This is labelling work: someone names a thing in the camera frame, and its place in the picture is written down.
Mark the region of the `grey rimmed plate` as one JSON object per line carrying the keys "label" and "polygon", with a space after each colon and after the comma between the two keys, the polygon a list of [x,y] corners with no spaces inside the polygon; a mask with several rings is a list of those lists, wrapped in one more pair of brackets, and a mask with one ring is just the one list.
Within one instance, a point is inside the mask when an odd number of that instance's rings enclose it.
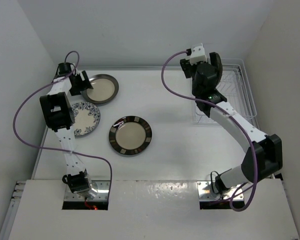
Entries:
{"label": "grey rimmed plate", "polygon": [[112,101],[119,92],[119,83],[109,74],[96,74],[89,78],[93,89],[84,90],[81,95],[90,103],[102,105]]}
{"label": "grey rimmed plate", "polygon": [[221,81],[223,74],[223,65],[221,61],[221,57],[217,52],[211,52],[210,56],[210,64],[215,68],[216,78],[213,83],[213,87],[216,88]]}

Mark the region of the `black patterned rim plate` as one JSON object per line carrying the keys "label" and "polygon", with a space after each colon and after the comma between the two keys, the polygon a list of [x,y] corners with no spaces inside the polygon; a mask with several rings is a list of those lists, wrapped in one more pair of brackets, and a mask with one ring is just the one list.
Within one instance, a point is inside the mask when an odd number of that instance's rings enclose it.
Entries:
{"label": "black patterned rim plate", "polygon": [[118,119],[109,130],[110,146],[119,154],[134,156],[142,153],[152,141],[150,124],[139,116]]}

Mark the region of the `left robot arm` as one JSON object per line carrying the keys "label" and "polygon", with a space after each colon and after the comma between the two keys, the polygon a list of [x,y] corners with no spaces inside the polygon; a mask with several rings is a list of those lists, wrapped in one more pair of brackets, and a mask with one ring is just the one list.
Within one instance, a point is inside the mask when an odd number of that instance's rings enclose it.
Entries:
{"label": "left robot arm", "polygon": [[75,117],[67,94],[80,95],[92,84],[85,71],[76,73],[76,67],[69,62],[62,62],[57,67],[51,90],[39,98],[45,123],[57,136],[61,151],[65,157],[66,174],[62,177],[73,194],[88,197],[92,192],[92,181],[83,162],[74,153]]}

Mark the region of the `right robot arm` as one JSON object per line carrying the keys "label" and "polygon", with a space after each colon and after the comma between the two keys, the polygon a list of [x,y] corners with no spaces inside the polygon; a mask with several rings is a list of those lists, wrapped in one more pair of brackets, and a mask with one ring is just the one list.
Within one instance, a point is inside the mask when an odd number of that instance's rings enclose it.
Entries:
{"label": "right robot arm", "polygon": [[214,189],[218,194],[230,188],[258,183],[283,167],[282,140],[255,128],[241,116],[217,86],[222,78],[223,66],[215,52],[210,61],[193,62],[181,59],[180,66],[186,78],[191,79],[193,100],[208,118],[221,125],[241,146],[245,157],[241,165],[215,177]]}

